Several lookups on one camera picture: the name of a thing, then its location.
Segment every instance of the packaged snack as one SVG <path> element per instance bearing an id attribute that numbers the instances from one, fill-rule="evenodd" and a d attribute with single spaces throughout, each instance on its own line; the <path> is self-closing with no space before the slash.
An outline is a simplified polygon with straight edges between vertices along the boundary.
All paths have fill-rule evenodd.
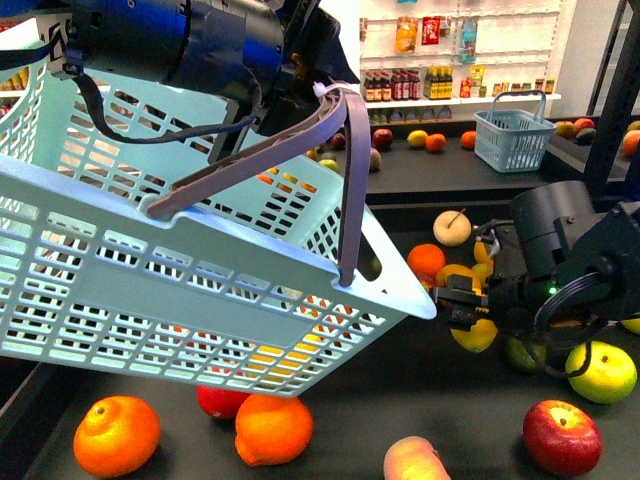
<path id="1" fill-rule="evenodd" d="M 413 17 L 398 17 L 396 26 L 396 52 L 416 51 L 418 41 L 418 21 Z"/>

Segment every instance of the gray basket handle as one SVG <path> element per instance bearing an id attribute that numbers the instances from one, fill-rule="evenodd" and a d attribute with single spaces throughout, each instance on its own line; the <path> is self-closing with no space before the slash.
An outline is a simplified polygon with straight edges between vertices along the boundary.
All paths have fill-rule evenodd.
<path id="1" fill-rule="evenodd" d="M 347 165 L 342 193 L 338 267 L 340 285 L 353 282 L 362 234 L 371 149 L 369 116 L 359 93 L 338 89 L 322 98 L 320 108 L 298 125 L 205 167 L 171 186 L 164 197 L 152 201 L 150 217 L 171 215 L 228 187 L 285 162 L 323 143 L 345 124 Z"/>
<path id="2" fill-rule="evenodd" d="M 493 115 L 493 110 L 496 108 L 496 102 L 498 101 L 498 99 L 502 96 L 506 96 L 506 95 L 511 95 L 511 96 L 525 96 L 525 95 L 540 95 L 540 101 L 538 102 L 538 108 L 536 108 L 536 111 L 533 114 L 534 120 L 536 122 L 539 122 L 544 115 L 544 110 L 547 106 L 547 95 L 546 93 L 544 93 L 544 91 L 542 90 L 521 90 L 519 92 L 502 92 L 499 93 L 496 98 L 493 99 L 493 102 L 491 103 L 491 109 L 489 110 L 489 113 L 487 115 L 487 122 L 491 122 L 491 117 Z"/>

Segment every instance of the orange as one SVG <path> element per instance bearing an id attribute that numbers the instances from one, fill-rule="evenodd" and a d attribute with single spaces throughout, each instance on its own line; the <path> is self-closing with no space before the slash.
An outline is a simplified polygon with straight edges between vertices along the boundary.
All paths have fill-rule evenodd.
<path id="1" fill-rule="evenodd" d="M 313 434 L 313 417 L 298 398 L 254 393 L 236 415 L 236 451 L 251 466 L 280 465 L 298 457 Z"/>
<path id="2" fill-rule="evenodd" d="M 433 243 L 416 245 L 407 257 L 407 265 L 413 274 L 428 285 L 435 284 L 436 275 L 445 263 L 444 252 Z"/>
<path id="3" fill-rule="evenodd" d="M 160 442 L 160 421 L 144 400 L 106 397 L 89 409 L 73 438 L 73 454 L 83 470 L 101 478 L 131 473 Z"/>
<path id="4" fill-rule="evenodd" d="M 640 130 L 632 130 L 624 136 L 622 141 L 622 152 L 626 157 L 633 157 L 640 142 Z"/>
<path id="5" fill-rule="evenodd" d="M 476 135 L 475 130 L 464 132 L 460 137 L 460 146 L 465 150 L 474 150 L 476 148 Z"/>
<path id="6" fill-rule="evenodd" d="M 427 137 L 425 145 L 427 146 L 427 150 L 431 153 L 440 152 L 447 146 L 447 139 L 441 133 L 434 133 Z"/>

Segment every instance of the plastic basket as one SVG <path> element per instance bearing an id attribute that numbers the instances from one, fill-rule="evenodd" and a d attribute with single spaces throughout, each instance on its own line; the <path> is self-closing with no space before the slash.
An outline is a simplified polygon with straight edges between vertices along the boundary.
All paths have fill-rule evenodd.
<path id="1" fill-rule="evenodd" d="M 540 95 L 535 113 L 524 110 L 496 110 L 504 95 Z M 475 153 L 500 173 L 538 170 L 555 125 L 545 120 L 546 95 L 542 90 L 503 92 L 487 112 L 477 112 Z"/>
<path id="2" fill-rule="evenodd" d="M 296 396 L 407 315 L 435 316 L 368 210 L 382 273 L 338 284 L 343 179 L 306 157 L 148 218 L 140 201 L 207 166 L 215 139 L 116 144 L 41 67 L 0 121 L 0 355 Z M 224 116 L 211 96 L 96 77 L 131 136 Z"/>

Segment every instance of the plastic fruit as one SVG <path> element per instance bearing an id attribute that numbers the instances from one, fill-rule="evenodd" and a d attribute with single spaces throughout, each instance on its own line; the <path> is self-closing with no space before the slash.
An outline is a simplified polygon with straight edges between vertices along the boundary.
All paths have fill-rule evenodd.
<path id="1" fill-rule="evenodd" d="M 447 210 L 433 222 L 436 240 L 447 247 L 457 247 L 471 235 L 471 222 L 462 212 Z"/>
<path id="2" fill-rule="evenodd" d="M 596 128 L 596 124 L 590 118 L 579 118 L 573 122 L 574 133 L 578 135 L 585 128 Z"/>
<path id="3" fill-rule="evenodd" d="M 547 347 L 534 344 L 533 350 L 543 362 L 547 360 Z M 540 367 L 535 360 L 531 358 L 527 349 L 524 348 L 524 344 L 515 337 L 507 337 L 505 341 L 505 356 L 509 365 L 520 372 L 535 373 L 540 371 Z"/>
<path id="4" fill-rule="evenodd" d="M 561 400 L 543 400 L 531 407 L 522 433 L 536 463 L 558 477 L 590 472 L 602 454 L 602 436 L 593 419 Z"/>
<path id="5" fill-rule="evenodd" d="M 438 153 L 447 146 L 447 139 L 441 133 L 434 133 L 433 135 L 429 135 L 427 137 L 425 146 L 431 153 Z"/>
<path id="6" fill-rule="evenodd" d="M 240 405 L 249 395 L 247 392 L 236 392 L 207 385 L 196 387 L 196 399 L 200 408 L 210 417 L 220 420 L 234 418 Z"/>
<path id="7" fill-rule="evenodd" d="M 632 130 L 624 136 L 622 141 L 622 152 L 626 157 L 633 157 L 640 142 L 640 130 Z"/>
<path id="8" fill-rule="evenodd" d="M 630 332 L 637 333 L 640 335 L 640 312 L 637 312 L 634 315 L 634 318 L 628 318 L 626 320 L 622 320 L 620 323 L 624 328 L 626 328 Z"/>
<path id="9" fill-rule="evenodd" d="M 407 142 L 412 148 L 424 148 L 428 136 L 424 130 L 414 130 L 407 137 Z"/>
<path id="10" fill-rule="evenodd" d="M 476 148 L 476 131 L 469 130 L 460 137 L 460 146 L 465 150 L 474 150 Z"/>
<path id="11" fill-rule="evenodd" d="M 445 265 L 440 269 L 440 271 L 436 275 L 436 285 L 438 287 L 446 287 L 451 275 L 462 275 L 465 277 L 471 277 L 471 288 L 476 292 L 476 294 L 481 294 L 482 284 L 480 282 L 480 279 L 476 277 L 476 274 L 473 273 L 473 270 L 471 270 L 469 267 L 465 267 L 464 265 L 460 265 L 457 263 L 450 263 L 449 265 Z"/>
<path id="12" fill-rule="evenodd" d="M 380 166 L 382 165 L 382 155 L 375 148 L 371 148 L 371 153 L 369 154 L 369 171 L 377 172 L 380 170 Z"/>
<path id="13" fill-rule="evenodd" d="M 421 283 L 433 286 L 436 275 L 445 266 L 442 249 L 433 243 L 423 243 L 411 249 L 407 256 L 407 265 Z"/>
<path id="14" fill-rule="evenodd" d="M 235 446 L 249 466 L 280 465 L 311 441 L 313 417 L 298 398 L 252 394 L 236 415 Z"/>
<path id="15" fill-rule="evenodd" d="M 576 135 L 576 143 L 578 145 L 590 145 L 593 143 L 593 139 L 596 138 L 595 128 L 583 128 Z"/>
<path id="16" fill-rule="evenodd" d="M 373 146 L 378 150 L 386 150 L 393 143 L 393 132 L 388 128 L 379 128 L 373 132 Z"/>
<path id="17" fill-rule="evenodd" d="M 562 138 L 572 138 L 576 134 L 575 125 L 569 121 L 556 122 L 556 134 Z"/>
<path id="18" fill-rule="evenodd" d="M 482 288 L 487 288 L 487 278 L 493 275 L 493 265 L 489 265 L 488 263 L 476 263 L 471 267 L 471 271 L 475 273 L 478 280 L 480 280 Z"/>
<path id="19" fill-rule="evenodd" d="M 481 318 L 470 331 L 451 329 L 451 335 L 465 350 L 473 353 L 484 352 L 498 335 L 498 327 L 491 320 Z"/>
<path id="20" fill-rule="evenodd" d="M 73 453 L 90 475 L 113 478 L 131 473 L 151 457 L 160 442 L 160 421 L 144 400 L 103 398 L 76 429 Z"/>
<path id="21" fill-rule="evenodd" d="M 489 250 L 486 243 L 476 240 L 473 244 L 473 258 L 478 263 L 486 263 L 493 266 L 493 258 L 489 256 Z"/>
<path id="22" fill-rule="evenodd" d="M 640 120 L 635 120 L 629 124 L 629 126 L 627 127 L 627 132 L 630 132 L 632 130 L 640 130 Z"/>
<path id="23" fill-rule="evenodd" d="M 431 442 L 417 436 L 391 445 L 383 470 L 384 480 L 451 480 Z"/>
<path id="24" fill-rule="evenodd" d="M 340 173 L 340 167 L 338 166 L 338 162 L 331 158 L 323 158 L 318 162 L 320 165 L 327 167 L 329 170 L 333 170 L 336 173 Z"/>
<path id="25" fill-rule="evenodd" d="M 565 370 L 580 368 L 586 355 L 585 344 L 569 353 Z M 569 379 L 571 387 L 595 403 L 615 403 L 629 395 L 638 379 L 636 365 L 627 353 L 608 343 L 591 342 L 591 363 L 585 373 Z"/>
<path id="26" fill-rule="evenodd" d="M 329 143 L 331 143 L 331 146 L 336 150 L 342 150 L 347 144 L 347 139 L 344 136 L 344 134 L 336 133 L 331 137 L 331 140 L 329 140 Z"/>

